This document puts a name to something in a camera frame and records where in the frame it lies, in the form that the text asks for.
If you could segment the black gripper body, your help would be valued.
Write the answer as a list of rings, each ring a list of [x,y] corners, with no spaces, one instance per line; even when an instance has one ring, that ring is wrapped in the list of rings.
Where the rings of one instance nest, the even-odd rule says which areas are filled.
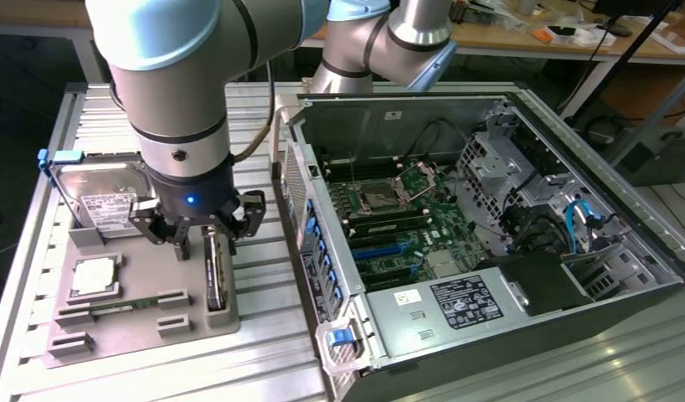
[[[160,200],[160,210],[169,219],[197,218],[221,213],[233,214],[240,206],[233,180],[233,157],[201,175],[177,178],[146,168],[154,192]]]

